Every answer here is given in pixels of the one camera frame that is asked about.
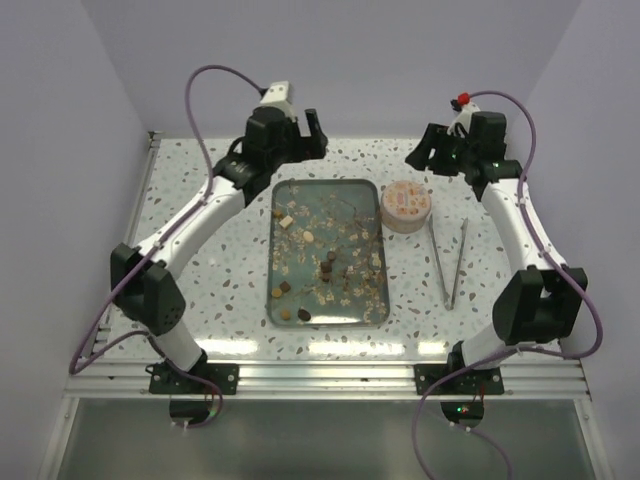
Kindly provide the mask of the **silver embossed tin lid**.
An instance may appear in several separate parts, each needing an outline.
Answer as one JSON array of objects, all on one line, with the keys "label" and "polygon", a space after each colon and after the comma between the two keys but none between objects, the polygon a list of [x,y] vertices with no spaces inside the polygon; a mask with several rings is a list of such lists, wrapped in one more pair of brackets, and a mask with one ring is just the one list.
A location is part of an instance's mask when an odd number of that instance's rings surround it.
[{"label": "silver embossed tin lid", "polygon": [[399,205],[418,205],[430,203],[431,195],[426,187],[413,181],[396,181],[391,183],[382,192],[382,203],[399,204]]}]

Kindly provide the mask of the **round tin container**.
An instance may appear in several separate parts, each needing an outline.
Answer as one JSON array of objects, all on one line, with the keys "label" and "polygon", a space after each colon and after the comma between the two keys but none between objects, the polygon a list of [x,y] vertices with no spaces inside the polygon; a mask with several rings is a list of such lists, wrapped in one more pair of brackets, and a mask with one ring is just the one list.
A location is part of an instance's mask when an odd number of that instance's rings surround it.
[{"label": "round tin container", "polygon": [[415,233],[426,225],[432,211],[430,203],[418,205],[399,205],[382,203],[382,224],[400,234]]}]

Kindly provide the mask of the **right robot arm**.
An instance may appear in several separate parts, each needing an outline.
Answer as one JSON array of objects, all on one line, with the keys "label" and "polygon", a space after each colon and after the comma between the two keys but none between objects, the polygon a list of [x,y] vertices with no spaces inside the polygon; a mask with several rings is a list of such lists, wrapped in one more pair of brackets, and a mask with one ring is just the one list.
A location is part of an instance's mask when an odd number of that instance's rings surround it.
[{"label": "right robot arm", "polygon": [[500,363],[567,337],[582,304],[585,271],[567,265],[535,213],[521,211],[528,195],[521,164],[505,156],[506,127],[501,113],[462,113],[451,126],[429,124],[406,158],[419,171],[464,177],[493,221],[512,273],[489,326],[457,342],[445,364],[415,366],[420,395],[503,394]]}]

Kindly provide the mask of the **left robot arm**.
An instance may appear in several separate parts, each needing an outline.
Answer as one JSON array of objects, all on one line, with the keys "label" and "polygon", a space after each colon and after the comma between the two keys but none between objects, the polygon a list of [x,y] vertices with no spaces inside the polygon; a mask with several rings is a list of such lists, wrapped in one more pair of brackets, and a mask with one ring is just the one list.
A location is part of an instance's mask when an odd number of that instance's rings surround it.
[{"label": "left robot arm", "polygon": [[204,186],[164,227],[110,256],[112,302],[163,360],[147,367],[149,391],[161,395],[232,394],[239,369],[211,364],[183,321],[186,301],[177,280],[201,246],[244,210],[284,164],[322,159],[328,139],[316,110],[305,112],[309,135],[276,107],[258,107],[245,133],[210,169]]}]

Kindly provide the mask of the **metal serving tongs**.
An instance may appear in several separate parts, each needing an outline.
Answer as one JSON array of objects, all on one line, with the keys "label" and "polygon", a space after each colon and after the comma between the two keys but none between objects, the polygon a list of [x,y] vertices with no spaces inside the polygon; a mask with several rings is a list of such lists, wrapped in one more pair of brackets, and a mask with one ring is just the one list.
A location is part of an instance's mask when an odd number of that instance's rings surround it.
[{"label": "metal serving tongs", "polygon": [[467,236],[469,231],[469,219],[464,218],[456,236],[457,250],[451,253],[446,261],[441,255],[445,253],[440,247],[436,232],[435,215],[431,214],[427,220],[427,231],[431,243],[433,262],[436,268],[438,285],[442,296],[443,306],[446,311],[453,311],[456,308],[459,287],[462,276],[463,260],[465,258]]}]

